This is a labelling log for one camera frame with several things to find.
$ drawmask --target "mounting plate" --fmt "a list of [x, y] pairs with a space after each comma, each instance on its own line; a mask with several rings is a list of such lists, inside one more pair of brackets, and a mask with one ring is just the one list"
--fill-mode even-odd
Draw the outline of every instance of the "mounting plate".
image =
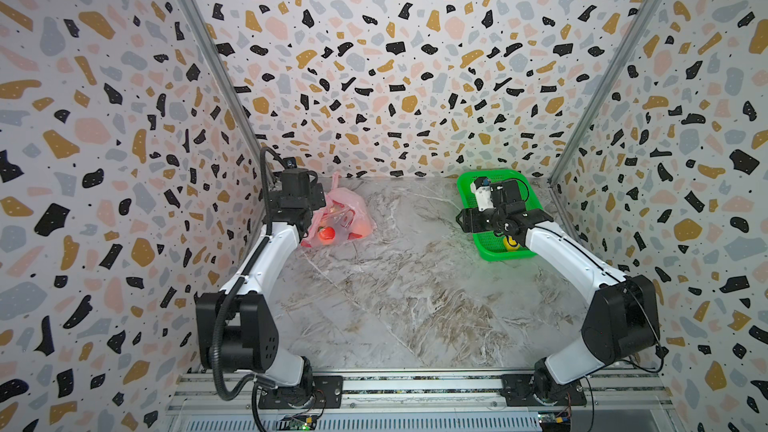
[[[338, 409], [341, 407], [341, 394], [344, 391], [344, 379], [340, 375], [319, 375], [314, 377], [315, 405], [312, 409], [320, 410], [325, 406], [327, 409]], [[259, 398], [260, 410], [275, 409], [293, 409], [278, 394], [268, 391], [266, 395]]]
[[[531, 388], [532, 374], [505, 374], [502, 376], [502, 397], [507, 401], [507, 407], [541, 407], [542, 403], [536, 400], [533, 396]], [[584, 392], [577, 389], [578, 382], [573, 383], [568, 389], [563, 392], [564, 398], [558, 400], [554, 404], [562, 407], [568, 406], [568, 399], [566, 394], [571, 395], [571, 405], [587, 405], [587, 398], [584, 396]]]

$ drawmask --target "metal corner post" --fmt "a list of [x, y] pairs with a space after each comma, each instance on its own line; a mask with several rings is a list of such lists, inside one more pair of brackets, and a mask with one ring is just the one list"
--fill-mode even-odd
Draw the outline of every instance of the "metal corner post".
[[564, 174], [565, 169], [568, 167], [568, 162], [578, 150], [578, 144], [581, 139], [584, 138], [587, 130], [589, 130], [592, 121], [598, 116], [603, 102], [605, 102], [610, 93], [611, 87], [613, 87], [616, 79], [619, 78], [621, 71], [624, 70], [624, 66], [629, 61], [634, 48], [640, 42], [640, 38], [642, 37], [645, 28], [648, 26], [650, 19], [656, 14], [661, 2], [662, 0], [643, 0], [640, 10], [638, 11], [638, 16], [635, 17], [635, 20], [630, 25], [627, 35], [624, 37], [624, 40], [621, 41], [621, 44], [619, 44], [619, 47], [616, 50], [616, 55], [614, 55], [613, 59], [608, 64], [605, 75], [600, 81], [594, 94], [592, 94], [587, 107], [584, 109], [584, 114], [576, 124], [575, 130], [571, 134], [568, 144], [565, 146], [565, 150], [563, 150], [558, 163], [555, 164], [552, 174], [548, 177], [547, 180], [550, 184], [556, 184]]

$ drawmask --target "grey marble surface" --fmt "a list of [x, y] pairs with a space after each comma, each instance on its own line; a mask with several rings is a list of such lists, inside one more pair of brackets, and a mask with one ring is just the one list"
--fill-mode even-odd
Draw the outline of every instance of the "grey marble surface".
[[[524, 368], [578, 336], [584, 300], [545, 260], [480, 259], [454, 219], [455, 179], [340, 186], [366, 199], [376, 231], [299, 248], [270, 297], [280, 344], [314, 367]], [[548, 190], [534, 191], [554, 216]]]

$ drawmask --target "terrazzo wallpaper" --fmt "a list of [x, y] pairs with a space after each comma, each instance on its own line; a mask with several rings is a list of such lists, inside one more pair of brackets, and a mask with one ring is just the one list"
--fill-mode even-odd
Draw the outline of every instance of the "terrazzo wallpaper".
[[252, 158], [174, 0], [0, 13], [0, 429], [157, 430]]
[[592, 250], [653, 279], [689, 430], [768, 430], [766, 16], [664, 0], [557, 185]]
[[548, 175], [643, 0], [198, 0], [262, 143], [321, 173]]

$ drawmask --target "green plastic basket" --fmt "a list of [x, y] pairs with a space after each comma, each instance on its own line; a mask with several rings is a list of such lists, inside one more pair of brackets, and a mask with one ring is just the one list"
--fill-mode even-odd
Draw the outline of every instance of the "green plastic basket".
[[[507, 178], [517, 178], [528, 187], [528, 200], [525, 201], [526, 210], [541, 208], [542, 206], [536, 194], [534, 194], [530, 182], [520, 172], [515, 170], [473, 170], [462, 174], [456, 181], [458, 194], [462, 197], [462, 204], [464, 204], [465, 208], [478, 206], [475, 194], [469, 188], [477, 177], [488, 177], [491, 182], [499, 182]], [[518, 182], [518, 187], [520, 188], [521, 196], [525, 197], [525, 186]], [[493, 232], [472, 234], [472, 238], [475, 240], [475, 246], [478, 248], [480, 257], [488, 262], [530, 258], [536, 255], [536, 252], [531, 252], [525, 246], [521, 246], [518, 250], [508, 251], [504, 246], [504, 237], [496, 237], [493, 235]]]

